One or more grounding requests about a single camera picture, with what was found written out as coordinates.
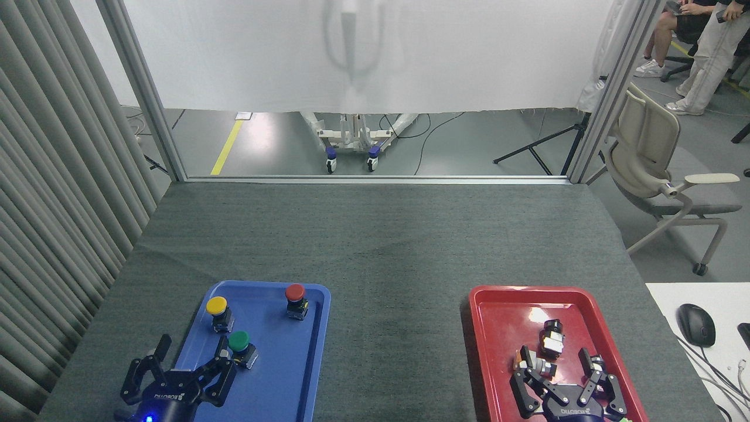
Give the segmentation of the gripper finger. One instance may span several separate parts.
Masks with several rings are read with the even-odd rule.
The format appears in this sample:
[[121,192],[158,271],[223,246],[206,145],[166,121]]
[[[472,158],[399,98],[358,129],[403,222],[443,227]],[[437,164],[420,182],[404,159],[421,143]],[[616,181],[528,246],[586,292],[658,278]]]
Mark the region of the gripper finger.
[[195,370],[199,387],[198,403],[222,407],[237,374],[237,363],[231,355],[227,336],[221,336],[213,358]]
[[610,420],[624,420],[627,406],[622,398],[619,379],[606,371],[606,364],[602,355],[590,355],[589,350],[581,348],[578,353],[579,362],[588,380],[577,400],[585,404],[591,398],[606,398],[608,405],[604,408],[604,418]]
[[129,364],[120,396],[127,405],[134,405],[142,400],[141,385],[143,377],[147,372],[152,374],[158,386],[166,384],[165,372],[161,363],[166,358],[166,353],[171,347],[172,339],[169,334],[163,334],[155,350],[141,359],[134,359]]
[[516,351],[509,383],[522,418],[543,415],[544,396],[552,395],[560,404],[570,401],[562,385],[552,383],[557,367],[556,363],[539,357],[527,345],[522,345]]

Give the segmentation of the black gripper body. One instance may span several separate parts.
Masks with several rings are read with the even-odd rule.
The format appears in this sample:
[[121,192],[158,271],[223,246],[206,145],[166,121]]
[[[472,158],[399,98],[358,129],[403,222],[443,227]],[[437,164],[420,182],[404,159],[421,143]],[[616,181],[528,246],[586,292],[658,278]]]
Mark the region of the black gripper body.
[[131,371],[126,375],[121,398],[128,405],[137,405],[133,412],[117,409],[117,421],[193,421],[203,388],[194,371],[169,370],[161,382],[154,380],[140,390],[143,374]]
[[542,399],[542,414],[547,421],[605,421],[604,408],[595,398],[585,404],[575,398],[560,404],[552,395],[547,395]]

